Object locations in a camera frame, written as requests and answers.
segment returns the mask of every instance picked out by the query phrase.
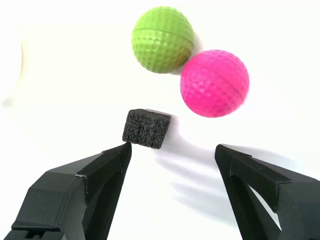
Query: white background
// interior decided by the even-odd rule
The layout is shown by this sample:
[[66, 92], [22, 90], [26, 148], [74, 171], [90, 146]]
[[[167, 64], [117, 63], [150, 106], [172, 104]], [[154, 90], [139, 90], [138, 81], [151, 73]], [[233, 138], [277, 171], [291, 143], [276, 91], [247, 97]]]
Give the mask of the white background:
[[[250, 147], [255, 157], [320, 179], [318, 1], [186, 2], [0, 3], [23, 52], [17, 86], [0, 107], [0, 239], [45, 171], [122, 144], [130, 109], [176, 117], [162, 149], [133, 146], [108, 240], [240, 240], [217, 144]], [[181, 98], [178, 74], [137, 63], [131, 30], [163, 5], [189, 19], [195, 53], [221, 49], [245, 63], [251, 85], [236, 112], [197, 116]]]

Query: sponge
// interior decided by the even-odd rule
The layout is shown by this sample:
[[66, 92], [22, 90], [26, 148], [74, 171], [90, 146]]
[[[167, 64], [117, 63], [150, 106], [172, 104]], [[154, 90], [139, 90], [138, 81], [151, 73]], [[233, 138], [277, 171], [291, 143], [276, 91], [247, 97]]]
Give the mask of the sponge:
[[171, 116], [145, 109], [130, 110], [122, 140], [152, 149], [160, 149], [168, 131]]

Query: golf ball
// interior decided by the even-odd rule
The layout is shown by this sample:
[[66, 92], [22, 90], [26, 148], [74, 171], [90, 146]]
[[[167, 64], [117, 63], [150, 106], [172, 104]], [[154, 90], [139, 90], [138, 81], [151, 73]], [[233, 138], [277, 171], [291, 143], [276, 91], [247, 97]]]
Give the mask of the golf ball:
[[165, 74], [182, 67], [195, 45], [187, 18], [172, 7], [155, 7], [144, 13], [132, 31], [132, 49], [147, 70]]
[[217, 118], [235, 111], [245, 100], [249, 74], [230, 52], [207, 50], [194, 56], [181, 73], [180, 91], [196, 114]]

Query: pink golf ball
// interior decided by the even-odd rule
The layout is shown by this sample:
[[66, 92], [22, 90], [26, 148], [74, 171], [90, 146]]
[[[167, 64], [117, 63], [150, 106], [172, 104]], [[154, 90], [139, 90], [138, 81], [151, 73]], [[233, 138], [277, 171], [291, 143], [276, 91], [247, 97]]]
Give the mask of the pink golf ball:
[[185, 65], [180, 91], [196, 114], [217, 118], [235, 111], [245, 100], [249, 74], [243, 62], [223, 50], [203, 51]]

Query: black plastic part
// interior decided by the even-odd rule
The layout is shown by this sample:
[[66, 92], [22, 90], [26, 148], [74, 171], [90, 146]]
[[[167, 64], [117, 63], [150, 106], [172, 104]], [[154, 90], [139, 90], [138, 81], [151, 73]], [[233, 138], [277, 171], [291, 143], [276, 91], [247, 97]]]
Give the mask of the black plastic part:
[[45, 172], [4, 240], [106, 240], [131, 154], [125, 143]]
[[[318, 180], [221, 144], [215, 160], [243, 240], [320, 240]], [[281, 230], [249, 186], [277, 213]]]

